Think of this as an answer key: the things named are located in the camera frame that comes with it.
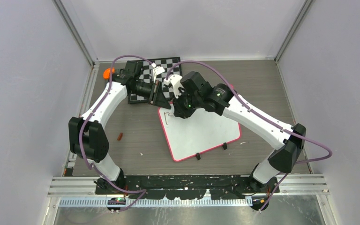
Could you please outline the brown marker cap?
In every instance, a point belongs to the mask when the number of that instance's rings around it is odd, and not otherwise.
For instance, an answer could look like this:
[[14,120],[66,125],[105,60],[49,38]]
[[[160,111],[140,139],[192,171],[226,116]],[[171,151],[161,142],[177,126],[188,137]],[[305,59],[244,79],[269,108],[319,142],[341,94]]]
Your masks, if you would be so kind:
[[122,139],[122,137],[123,137],[123,133],[120,133],[117,137],[117,140],[120,141]]

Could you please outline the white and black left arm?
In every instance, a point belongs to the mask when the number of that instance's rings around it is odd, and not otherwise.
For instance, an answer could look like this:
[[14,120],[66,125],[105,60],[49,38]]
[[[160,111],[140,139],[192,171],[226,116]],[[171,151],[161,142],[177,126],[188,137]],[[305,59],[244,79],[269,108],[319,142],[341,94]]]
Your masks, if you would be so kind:
[[147,98],[153,106],[171,108],[162,82],[156,79],[164,69],[151,61],[147,63],[153,72],[148,82],[140,79],[144,70],[141,61],[127,61],[120,70],[108,68],[104,73],[107,84],[102,94],[88,111],[80,117],[72,117],[68,123],[70,151],[82,158],[90,170],[99,174],[99,187],[109,189],[114,194],[120,194],[126,185],[123,169],[114,163],[108,153],[105,127],[114,110],[130,94]]

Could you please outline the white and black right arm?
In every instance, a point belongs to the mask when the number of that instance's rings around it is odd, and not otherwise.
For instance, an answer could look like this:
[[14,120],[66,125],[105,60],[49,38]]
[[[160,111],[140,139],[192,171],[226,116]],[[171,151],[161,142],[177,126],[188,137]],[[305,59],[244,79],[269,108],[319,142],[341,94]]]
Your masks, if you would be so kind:
[[283,123],[251,105],[230,86],[224,83],[211,86],[195,71],[184,76],[171,75],[164,79],[164,85],[173,88],[176,117],[187,119],[197,109],[204,109],[245,126],[273,148],[248,178],[252,192],[262,192],[275,175],[293,170],[305,143],[303,125]]

